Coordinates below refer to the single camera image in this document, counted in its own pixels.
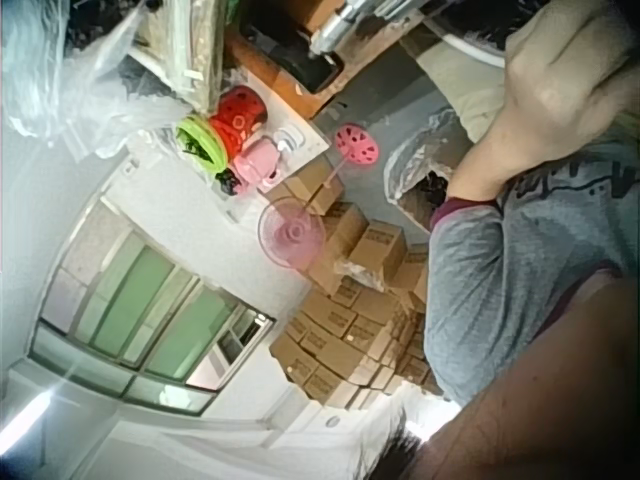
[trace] green lid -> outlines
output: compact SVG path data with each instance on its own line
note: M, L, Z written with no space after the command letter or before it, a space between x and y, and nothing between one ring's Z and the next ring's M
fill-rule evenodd
M176 139L206 171L215 175L227 168L229 159L220 136L197 115L189 115L180 122Z

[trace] person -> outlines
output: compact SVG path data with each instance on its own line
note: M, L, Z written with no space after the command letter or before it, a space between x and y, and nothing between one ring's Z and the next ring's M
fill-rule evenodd
M401 424L366 480L638 478L637 38L553 0L509 38L505 104L434 214L425 352L463 406Z

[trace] hand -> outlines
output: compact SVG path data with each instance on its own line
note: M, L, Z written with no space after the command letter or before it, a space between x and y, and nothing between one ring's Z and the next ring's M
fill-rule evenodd
M510 153L511 175L578 151L640 101L636 40L605 0L555 0L509 38L505 105L487 141Z

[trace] wooden shelf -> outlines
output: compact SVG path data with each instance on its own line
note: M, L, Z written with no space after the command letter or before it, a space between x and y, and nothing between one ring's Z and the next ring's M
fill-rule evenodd
M284 99L298 114L309 120L344 87L391 45L421 23L423 15L415 11L403 20L389 24L370 39L359 39L355 35L345 40L337 54L345 64L342 73L326 89L316 94L309 93L286 70L256 50L238 33L228 28L225 33L225 48L236 62L251 71Z

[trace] t-shirt print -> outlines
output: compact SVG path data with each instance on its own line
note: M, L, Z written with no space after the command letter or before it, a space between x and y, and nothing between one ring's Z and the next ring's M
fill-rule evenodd
M514 193L517 199L536 196L545 200L559 191L587 192L591 196L608 191L612 199L623 199L640 183L640 173L637 168L624 166L621 162L607 164L610 166L609 172L598 169L598 173L604 173L602 175L581 175L584 162L577 159L568 161L560 168L539 169L521 176L515 182Z

